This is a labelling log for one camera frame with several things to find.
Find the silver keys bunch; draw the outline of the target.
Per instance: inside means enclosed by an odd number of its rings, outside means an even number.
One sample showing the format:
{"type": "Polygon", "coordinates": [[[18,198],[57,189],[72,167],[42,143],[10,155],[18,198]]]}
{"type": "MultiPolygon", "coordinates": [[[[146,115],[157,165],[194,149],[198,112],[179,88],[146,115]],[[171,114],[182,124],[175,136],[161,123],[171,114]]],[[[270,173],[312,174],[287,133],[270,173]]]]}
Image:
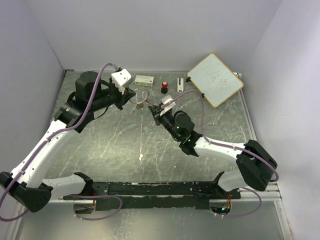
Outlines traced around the silver keys bunch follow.
{"type": "Polygon", "coordinates": [[[152,105],[147,98],[146,98],[145,100],[142,100],[142,101],[140,101],[140,102],[137,102],[135,108],[136,108],[137,110],[140,110],[140,109],[143,109],[145,105],[146,105],[146,106],[152,105]]]}

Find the large silver keyring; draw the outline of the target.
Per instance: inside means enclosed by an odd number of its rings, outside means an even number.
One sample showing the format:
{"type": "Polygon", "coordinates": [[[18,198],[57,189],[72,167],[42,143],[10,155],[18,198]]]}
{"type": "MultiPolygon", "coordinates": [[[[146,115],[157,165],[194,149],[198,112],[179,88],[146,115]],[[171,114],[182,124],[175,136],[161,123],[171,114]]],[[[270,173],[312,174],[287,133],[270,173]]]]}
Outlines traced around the large silver keyring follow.
{"type": "Polygon", "coordinates": [[[135,96],[129,101],[132,104],[140,105],[146,102],[150,96],[150,91],[146,87],[139,87],[134,90],[135,96]]]}

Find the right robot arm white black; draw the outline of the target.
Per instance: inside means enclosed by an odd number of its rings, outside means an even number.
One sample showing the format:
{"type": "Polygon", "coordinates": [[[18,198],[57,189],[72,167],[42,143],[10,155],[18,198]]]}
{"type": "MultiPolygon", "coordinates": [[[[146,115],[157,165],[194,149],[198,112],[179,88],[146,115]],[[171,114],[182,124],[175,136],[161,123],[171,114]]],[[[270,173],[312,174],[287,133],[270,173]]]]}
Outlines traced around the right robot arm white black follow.
{"type": "Polygon", "coordinates": [[[237,169],[222,171],[215,177],[211,192],[216,198],[223,199],[229,192],[243,187],[263,192],[272,182],[278,164],[257,141],[215,141],[196,132],[190,116],[182,110],[165,111],[161,105],[153,104],[148,109],[156,125],[163,126],[186,155],[236,163],[237,169]]]}

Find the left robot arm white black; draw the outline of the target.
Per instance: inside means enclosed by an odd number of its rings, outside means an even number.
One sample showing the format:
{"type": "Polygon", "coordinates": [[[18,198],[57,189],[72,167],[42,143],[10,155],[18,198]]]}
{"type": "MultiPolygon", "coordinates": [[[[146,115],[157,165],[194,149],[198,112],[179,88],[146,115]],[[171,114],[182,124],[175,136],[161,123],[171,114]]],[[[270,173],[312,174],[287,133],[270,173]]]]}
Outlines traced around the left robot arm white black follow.
{"type": "Polygon", "coordinates": [[[109,81],[95,71],[80,74],[72,92],[53,117],[49,128],[31,153],[11,172],[1,172],[0,185],[30,212],[40,211],[51,199],[77,195],[89,199],[94,194],[93,180],[76,172],[68,177],[46,179],[45,175],[69,140],[81,133],[95,112],[114,105],[119,110],[135,96],[126,70],[111,74],[109,81]]]}

